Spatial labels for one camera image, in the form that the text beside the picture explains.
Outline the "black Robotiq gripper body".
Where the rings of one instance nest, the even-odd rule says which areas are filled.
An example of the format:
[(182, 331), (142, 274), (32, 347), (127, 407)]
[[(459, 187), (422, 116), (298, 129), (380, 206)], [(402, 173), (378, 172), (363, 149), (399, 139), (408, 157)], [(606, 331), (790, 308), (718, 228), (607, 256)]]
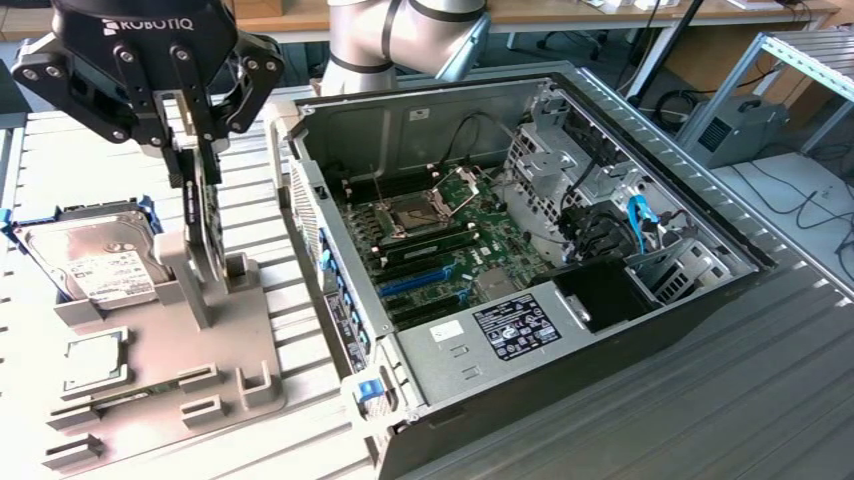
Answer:
[(171, 50), (190, 55), (204, 92), (238, 43), (234, 15), (220, 1), (55, 1), (52, 32), (72, 65), (99, 81), (128, 87), (114, 56), (119, 44), (140, 59), (155, 91), (180, 89)]

